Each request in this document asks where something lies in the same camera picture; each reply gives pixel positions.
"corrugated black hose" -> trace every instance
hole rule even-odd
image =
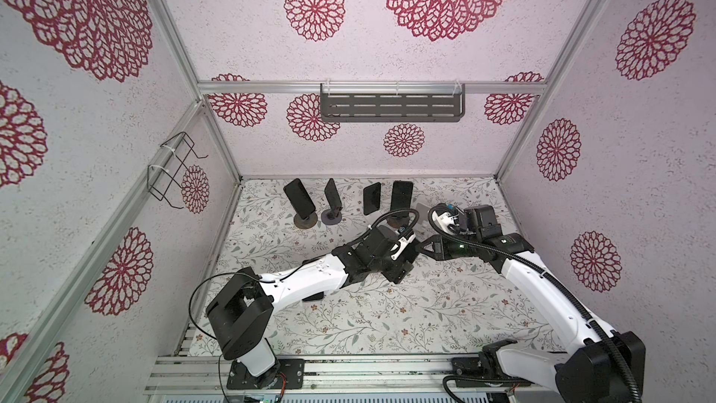
[[[634,378],[634,375],[631,373],[631,369],[629,368],[629,365],[627,364],[627,361],[622,356],[622,353],[619,351],[619,349],[614,345],[614,341],[606,335],[604,332],[604,329],[599,326],[599,324],[596,322],[596,320],[592,320],[594,318],[594,315],[589,313],[586,308],[584,308],[584,305],[581,304],[581,302],[572,294],[566,286],[562,285],[562,283],[553,275],[550,273],[546,273],[543,268],[539,267],[538,265],[532,263],[531,261],[520,257],[519,255],[515,255],[509,252],[506,252],[501,249],[497,249],[494,246],[490,245],[483,245],[482,243],[476,243],[470,240],[463,239],[461,237],[458,237],[453,234],[449,234],[443,229],[437,225],[435,221],[433,221],[433,212],[442,210],[443,212],[450,212],[452,213],[452,210],[450,210],[445,205],[436,205],[430,211],[428,212],[427,220],[430,222],[430,225],[433,227],[435,232],[439,233],[441,236],[447,238],[448,240],[454,241],[456,243],[462,243],[468,246],[478,247],[480,249],[488,250],[490,252],[498,253],[505,255],[507,258],[518,261],[519,263],[522,263],[524,265],[529,266],[534,271],[539,273],[542,277],[546,278],[552,285],[554,285],[564,296],[569,300],[569,302],[574,305],[574,308],[577,309],[580,316],[584,318],[584,320],[589,321],[589,326],[594,329],[596,334],[599,336],[599,338],[604,341],[604,345],[606,346],[607,353],[609,354],[609,357],[611,357],[614,360],[614,363],[616,363],[616,369],[619,371],[619,375],[621,375],[622,380],[626,384],[626,387],[629,388],[629,393],[631,394],[631,403],[641,403],[641,395],[639,393],[639,386],[637,385],[637,381]]]

